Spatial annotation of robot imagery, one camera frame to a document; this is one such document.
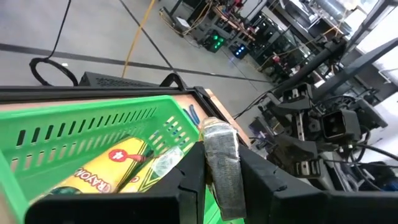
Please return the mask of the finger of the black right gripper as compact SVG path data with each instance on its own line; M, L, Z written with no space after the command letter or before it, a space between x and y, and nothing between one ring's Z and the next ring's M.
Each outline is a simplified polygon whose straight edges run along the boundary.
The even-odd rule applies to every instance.
M279 162L299 162L315 159L318 156L317 145L314 141L301 141L286 134L276 135L277 144L268 159Z
M288 105L283 104L278 98L273 95L266 95L264 100L266 101L264 111L270 112L274 116L285 116L287 114L293 114L296 112L296 109L293 109Z

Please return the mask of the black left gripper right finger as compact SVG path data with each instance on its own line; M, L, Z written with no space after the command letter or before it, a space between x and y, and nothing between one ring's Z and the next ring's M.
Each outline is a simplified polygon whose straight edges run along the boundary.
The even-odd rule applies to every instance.
M249 224L397 224L397 193L323 191L239 147Z

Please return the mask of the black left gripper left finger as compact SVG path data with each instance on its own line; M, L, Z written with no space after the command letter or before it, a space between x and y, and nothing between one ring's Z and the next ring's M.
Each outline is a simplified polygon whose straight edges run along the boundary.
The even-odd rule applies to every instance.
M28 224L203 223L205 154L197 142L144 193L48 195L30 206Z

